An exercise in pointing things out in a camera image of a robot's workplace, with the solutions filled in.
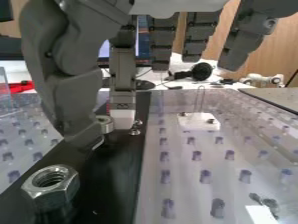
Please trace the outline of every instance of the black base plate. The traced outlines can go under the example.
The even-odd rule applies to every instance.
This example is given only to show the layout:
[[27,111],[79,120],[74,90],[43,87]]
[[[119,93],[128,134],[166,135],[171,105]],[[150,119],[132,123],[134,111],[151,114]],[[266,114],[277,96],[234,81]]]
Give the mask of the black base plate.
[[138,195],[142,152],[146,136],[150,93],[136,94],[140,135],[113,132],[93,152],[71,148],[63,141],[0,195],[0,223],[35,223],[34,210],[25,200],[21,185],[41,168],[65,164],[79,174],[81,187],[74,199],[73,224],[132,223]]

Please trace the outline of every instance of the black cable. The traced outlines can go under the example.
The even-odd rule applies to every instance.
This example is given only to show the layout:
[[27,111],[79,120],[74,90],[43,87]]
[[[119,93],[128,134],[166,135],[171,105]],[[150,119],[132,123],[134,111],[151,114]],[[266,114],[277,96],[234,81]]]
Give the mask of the black cable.
[[150,71],[151,71],[151,68],[147,71],[144,71],[140,75],[135,76],[135,78],[139,78],[140,76],[146,75],[146,73],[150,72]]
[[162,82],[162,74],[159,74],[159,75],[160,75],[160,84],[155,85],[155,87],[159,86],[159,85],[162,85],[168,90],[182,89],[183,88],[182,86],[172,86],[172,87],[166,86],[164,84],[168,83],[168,82],[172,82],[174,80],[170,80],[167,82]]
[[110,73],[107,72],[107,70],[105,69],[105,68],[102,68],[105,71],[106,71],[106,73],[110,75]]

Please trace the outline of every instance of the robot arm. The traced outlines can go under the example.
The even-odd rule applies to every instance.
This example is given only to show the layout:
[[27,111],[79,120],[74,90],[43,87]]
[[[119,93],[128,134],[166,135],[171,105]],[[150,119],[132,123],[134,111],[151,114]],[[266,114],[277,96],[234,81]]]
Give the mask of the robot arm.
[[[66,142],[75,147],[93,147],[102,141],[93,113],[102,79],[97,67],[102,42],[109,39],[111,44],[110,115],[115,128],[127,129],[135,108],[135,17],[128,14],[155,17],[148,17],[151,66],[154,71],[164,71],[175,34],[175,12],[190,12],[182,59],[196,61],[227,0],[55,1],[30,0],[23,7],[19,17],[22,53],[51,124]],[[219,67],[235,71],[260,45],[263,36],[272,32],[276,19],[296,11],[296,0],[242,0]]]
[[22,53],[46,116],[75,147],[102,141],[93,108],[101,88],[97,67],[102,42],[127,23],[131,3],[30,0],[19,18]]

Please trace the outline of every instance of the headphones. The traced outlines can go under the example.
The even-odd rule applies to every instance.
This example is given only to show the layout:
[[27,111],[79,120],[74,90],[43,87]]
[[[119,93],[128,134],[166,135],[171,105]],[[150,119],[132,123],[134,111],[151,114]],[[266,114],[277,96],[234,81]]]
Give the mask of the headphones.
[[174,75],[168,72],[168,76],[170,80],[191,77],[194,81],[204,81],[211,76],[211,72],[211,65],[206,62],[200,62],[191,67],[190,71],[175,72]]

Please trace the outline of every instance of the wooden wall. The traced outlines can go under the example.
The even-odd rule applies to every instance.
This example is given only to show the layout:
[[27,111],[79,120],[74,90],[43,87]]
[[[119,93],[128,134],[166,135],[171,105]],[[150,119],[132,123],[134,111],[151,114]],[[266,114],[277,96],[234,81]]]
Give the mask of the wooden wall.
[[10,22],[0,23],[0,34],[7,35],[10,37],[21,36],[18,29],[18,16],[21,9],[27,1],[29,0],[10,0],[14,20]]
[[[215,33],[210,38],[207,49],[203,52],[203,59],[218,60],[238,4],[239,0],[230,0],[223,8]],[[182,51],[184,17],[186,15],[182,13],[172,47],[176,53]],[[283,74],[285,80],[288,80],[296,69],[298,13],[279,20],[273,33],[266,37],[258,50],[250,54],[242,68],[235,73],[227,73],[226,76],[239,79],[248,73],[259,73],[264,76]]]

